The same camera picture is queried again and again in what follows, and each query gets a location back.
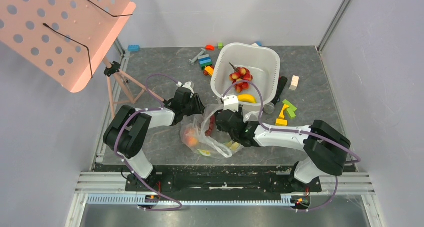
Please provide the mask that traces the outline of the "dark red grape bunch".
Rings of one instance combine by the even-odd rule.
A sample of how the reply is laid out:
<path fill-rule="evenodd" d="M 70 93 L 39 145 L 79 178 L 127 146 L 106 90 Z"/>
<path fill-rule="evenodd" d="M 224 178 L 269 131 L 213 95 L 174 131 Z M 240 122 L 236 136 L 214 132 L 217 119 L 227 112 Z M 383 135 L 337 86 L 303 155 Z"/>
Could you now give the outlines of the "dark red grape bunch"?
<path fill-rule="evenodd" d="M 209 128 L 208 128 L 208 130 L 205 132 L 205 135 L 206 135 L 207 137 L 210 137 L 210 136 L 211 136 L 211 134 L 212 134 L 213 130 L 215 129 L 215 126 L 216 126 L 216 116 L 215 116 L 215 115 L 212 115 L 212 116 L 210 117 L 210 119 L 209 119 Z"/>

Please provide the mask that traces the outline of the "orange fake peach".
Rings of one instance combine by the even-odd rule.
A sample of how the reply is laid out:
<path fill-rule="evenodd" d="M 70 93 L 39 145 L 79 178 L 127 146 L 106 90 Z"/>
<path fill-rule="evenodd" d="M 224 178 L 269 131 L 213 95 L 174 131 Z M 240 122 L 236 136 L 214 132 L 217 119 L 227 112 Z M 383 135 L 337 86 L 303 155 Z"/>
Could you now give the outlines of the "orange fake peach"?
<path fill-rule="evenodd" d="M 183 140 L 189 148 L 194 148 L 199 144 L 199 140 L 196 137 L 196 130 L 191 127 L 184 131 Z"/>

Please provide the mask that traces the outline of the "black microphone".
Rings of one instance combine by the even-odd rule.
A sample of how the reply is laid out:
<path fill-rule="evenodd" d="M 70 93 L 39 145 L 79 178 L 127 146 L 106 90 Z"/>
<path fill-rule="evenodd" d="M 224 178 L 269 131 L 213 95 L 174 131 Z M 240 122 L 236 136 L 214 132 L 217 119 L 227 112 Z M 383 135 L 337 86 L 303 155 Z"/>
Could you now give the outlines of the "black microphone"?
<path fill-rule="evenodd" d="M 281 76 L 279 78 L 278 84 L 277 84 L 277 89 L 276 89 L 276 93 L 275 93 L 274 98 L 272 99 L 272 101 L 270 101 L 269 103 L 267 103 L 263 107 L 263 111 L 266 114 L 272 114 L 275 111 L 276 104 L 278 103 L 278 101 L 279 101 L 279 99 L 280 99 L 280 97 L 281 97 L 281 95 L 282 95 L 282 93 L 284 91 L 284 88 L 285 88 L 287 82 L 288 82 L 288 78 L 287 77 Z"/>

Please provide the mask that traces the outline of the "aluminium frame post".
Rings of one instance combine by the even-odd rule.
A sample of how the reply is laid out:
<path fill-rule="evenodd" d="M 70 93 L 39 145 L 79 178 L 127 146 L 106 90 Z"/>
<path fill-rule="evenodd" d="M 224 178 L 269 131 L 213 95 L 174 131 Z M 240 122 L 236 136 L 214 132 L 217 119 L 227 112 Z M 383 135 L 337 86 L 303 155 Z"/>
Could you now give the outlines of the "aluminium frame post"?
<path fill-rule="evenodd" d="M 330 41 L 333 33 L 335 32 L 336 28 L 338 27 L 340 21 L 342 20 L 343 16 L 345 15 L 345 12 L 349 8 L 352 0 L 342 0 L 340 6 L 338 7 L 333 19 L 331 20 L 323 38 L 321 39 L 319 45 L 316 47 L 318 53 L 321 55 L 325 47 L 327 46 L 328 42 Z"/>

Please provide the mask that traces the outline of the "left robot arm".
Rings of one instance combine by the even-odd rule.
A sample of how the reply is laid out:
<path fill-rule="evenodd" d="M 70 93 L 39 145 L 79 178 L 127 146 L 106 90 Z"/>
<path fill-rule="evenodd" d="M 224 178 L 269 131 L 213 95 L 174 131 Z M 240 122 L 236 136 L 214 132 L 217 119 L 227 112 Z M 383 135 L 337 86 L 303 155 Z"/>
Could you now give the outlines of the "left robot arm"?
<path fill-rule="evenodd" d="M 154 171 L 142 150 L 148 131 L 175 126 L 184 117 L 202 115 L 206 109 L 200 96 L 187 87 L 178 87 L 174 98 L 161 103 L 163 107 L 152 109 L 123 105 L 103 134 L 103 143 L 140 179 L 148 178 Z"/>

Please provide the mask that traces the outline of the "pink music stand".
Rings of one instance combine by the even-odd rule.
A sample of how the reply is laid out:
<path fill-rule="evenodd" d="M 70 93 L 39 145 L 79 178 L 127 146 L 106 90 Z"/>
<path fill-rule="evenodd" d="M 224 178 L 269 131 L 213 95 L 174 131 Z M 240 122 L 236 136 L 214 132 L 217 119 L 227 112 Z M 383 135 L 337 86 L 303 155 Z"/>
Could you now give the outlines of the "pink music stand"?
<path fill-rule="evenodd" d="M 0 0 L 0 40 L 71 93 L 105 64 L 107 81 L 134 104 L 133 78 L 107 53 L 135 9 L 131 0 Z"/>

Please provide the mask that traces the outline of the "red curved block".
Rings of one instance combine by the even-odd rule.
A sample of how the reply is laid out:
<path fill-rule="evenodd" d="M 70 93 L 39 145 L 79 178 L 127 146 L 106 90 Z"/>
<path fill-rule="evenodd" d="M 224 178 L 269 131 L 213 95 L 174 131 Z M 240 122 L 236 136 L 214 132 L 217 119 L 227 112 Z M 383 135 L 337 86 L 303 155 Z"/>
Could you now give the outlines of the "red curved block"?
<path fill-rule="evenodd" d="M 213 45 L 207 45 L 207 46 L 205 46 L 205 49 L 207 51 L 214 51 L 215 50 L 215 47 Z"/>

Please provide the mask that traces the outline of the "beige wooden block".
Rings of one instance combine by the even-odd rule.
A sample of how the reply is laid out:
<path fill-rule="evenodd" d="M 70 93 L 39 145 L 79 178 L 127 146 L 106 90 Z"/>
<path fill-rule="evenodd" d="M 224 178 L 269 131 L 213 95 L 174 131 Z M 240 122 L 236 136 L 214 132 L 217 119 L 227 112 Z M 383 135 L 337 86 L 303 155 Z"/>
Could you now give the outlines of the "beige wooden block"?
<path fill-rule="evenodd" d="M 293 75 L 290 83 L 289 89 L 295 91 L 298 88 L 300 77 Z"/>

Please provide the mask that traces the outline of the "white plastic basin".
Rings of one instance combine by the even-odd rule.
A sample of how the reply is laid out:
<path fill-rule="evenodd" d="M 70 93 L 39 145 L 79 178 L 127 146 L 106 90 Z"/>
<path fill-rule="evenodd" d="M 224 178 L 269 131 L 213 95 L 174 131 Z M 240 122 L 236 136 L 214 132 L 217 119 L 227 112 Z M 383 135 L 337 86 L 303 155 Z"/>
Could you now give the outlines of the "white plastic basin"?
<path fill-rule="evenodd" d="M 281 58 L 268 47 L 230 43 L 220 51 L 210 87 L 220 99 L 240 96 L 243 111 L 257 112 L 260 103 L 271 102 L 277 93 Z"/>

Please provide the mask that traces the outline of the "translucent plastic bag with fruits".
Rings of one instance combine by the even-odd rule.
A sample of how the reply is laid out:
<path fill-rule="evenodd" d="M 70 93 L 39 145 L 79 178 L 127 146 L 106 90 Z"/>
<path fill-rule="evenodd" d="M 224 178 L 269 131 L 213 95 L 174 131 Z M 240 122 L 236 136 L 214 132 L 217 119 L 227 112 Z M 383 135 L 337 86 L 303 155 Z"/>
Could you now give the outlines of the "translucent plastic bag with fruits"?
<path fill-rule="evenodd" d="M 229 159 L 245 148 L 233 141 L 228 133 L 218 130 L 215 114 L 223 108 L 223 104 L 210 104 L 206 106 L 203 114 L 183 118 L 180 123 L 180 139 L 195 154 Z"/>

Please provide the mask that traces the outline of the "red yellow fruit bunch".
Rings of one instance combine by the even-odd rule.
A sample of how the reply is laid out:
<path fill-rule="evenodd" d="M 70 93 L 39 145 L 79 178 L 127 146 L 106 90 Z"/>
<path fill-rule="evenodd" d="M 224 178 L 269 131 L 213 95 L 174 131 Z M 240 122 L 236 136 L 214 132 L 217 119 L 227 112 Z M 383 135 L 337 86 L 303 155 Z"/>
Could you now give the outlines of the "red yellow fruit bunch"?
<path fill-rule="evenodd" d="M 229 75 L 229 79 L 233 84 L 235 84 L 234 88 L 236 93 L 240 94 L 241 92 L 248 90 L 250 88 L 250 84 L 247 82 L 242 82 L 242 80 L 249 82 L 253 80 L 253 75 L 251 74 L 250 70 L 248 70 L 246 67 L 235 67 L 232 63 L 229 63 L 229 65 L 234 70 L 234 72 Z"/>

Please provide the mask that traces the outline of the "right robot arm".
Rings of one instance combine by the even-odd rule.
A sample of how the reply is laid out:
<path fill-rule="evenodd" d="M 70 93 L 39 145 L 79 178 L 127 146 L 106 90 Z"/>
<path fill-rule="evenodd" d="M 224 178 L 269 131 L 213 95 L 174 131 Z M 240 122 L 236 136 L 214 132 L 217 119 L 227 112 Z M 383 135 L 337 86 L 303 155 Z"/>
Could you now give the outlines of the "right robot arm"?
<path fill-rule="evenodd" d="M 351 142 L 323 120 L 311 125 L 289 127 L 244 121 L 239 112 L 220 110 L 215 115 L 219 131 L 244 147 L 282 147 L 303 151 L 307 158 L 296 163 L 291 177 L 309 184 L 322 175 L 341 176 L 350 154 Z"/>

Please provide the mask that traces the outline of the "stacked coloured brick pile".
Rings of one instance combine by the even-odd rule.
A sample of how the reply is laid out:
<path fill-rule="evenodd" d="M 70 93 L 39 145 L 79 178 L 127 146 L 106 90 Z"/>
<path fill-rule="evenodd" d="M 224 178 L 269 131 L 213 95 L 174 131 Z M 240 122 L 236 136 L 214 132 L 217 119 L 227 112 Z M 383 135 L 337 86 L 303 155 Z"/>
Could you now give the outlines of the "stacked coloured brick pile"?
<path fill-rule="evenodd" d="M 205 76 L 212 76 L 214 74 L 213 61 L 208 54 L 199 56 L 198 61 Z"/>

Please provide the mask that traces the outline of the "yellow fake banana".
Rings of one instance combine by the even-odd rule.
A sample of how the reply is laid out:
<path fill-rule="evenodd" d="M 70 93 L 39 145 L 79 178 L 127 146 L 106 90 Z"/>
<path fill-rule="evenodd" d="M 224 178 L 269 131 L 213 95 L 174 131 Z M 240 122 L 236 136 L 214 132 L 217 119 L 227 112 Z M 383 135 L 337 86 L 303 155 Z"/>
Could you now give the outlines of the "yellow fake banana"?
<path fill-rule="evenodd" d="M 256 98 L 251 94 L 240 94 L 237 96 L 238 100 L 240 102 L 250 103 L 250 104 L 256 104 L 257 100 Z"/>

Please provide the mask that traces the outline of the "blue lego brick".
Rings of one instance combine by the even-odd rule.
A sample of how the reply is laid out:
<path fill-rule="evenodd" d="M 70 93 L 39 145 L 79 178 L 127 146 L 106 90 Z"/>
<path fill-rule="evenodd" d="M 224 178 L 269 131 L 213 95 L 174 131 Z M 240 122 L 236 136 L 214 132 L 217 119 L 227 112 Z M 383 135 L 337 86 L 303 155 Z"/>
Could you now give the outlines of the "blue lego brick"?
<path fill-rule="evenodd" d="M 129 51 L 129 52 L 139 52 L 140 51 L 140 49 L 141 49 L 141 47 L 139 46 L 139 45 L 129 45 L 128 47 L 127 47 L 127 50 Z"/>

